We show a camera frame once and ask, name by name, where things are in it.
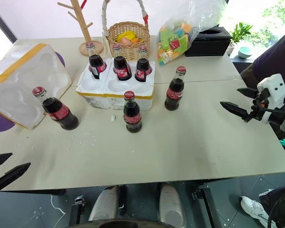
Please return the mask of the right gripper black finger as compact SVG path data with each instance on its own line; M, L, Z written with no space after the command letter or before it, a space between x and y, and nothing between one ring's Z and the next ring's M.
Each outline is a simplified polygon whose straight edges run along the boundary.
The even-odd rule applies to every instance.
M252 116L248 112L240 108L238 105L231 102L220 102L221 106L226 109L228 112L239 116L245 123L249 122L252 119Z
M257 89L253 89L253 88L238 88L237 89L238 92L240 92L242 95L249 97L249 98L256 98L258 95L258 90Z

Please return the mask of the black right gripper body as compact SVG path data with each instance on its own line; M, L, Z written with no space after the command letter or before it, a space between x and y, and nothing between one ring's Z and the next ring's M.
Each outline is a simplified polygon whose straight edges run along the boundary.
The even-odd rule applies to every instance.
M270 96L269 90L267 88L263 89L261 92L256 89L252 89L252 99L253 105L251 106L251 118L258 121L268 121L270 113L266 110L268 108L268 98Z

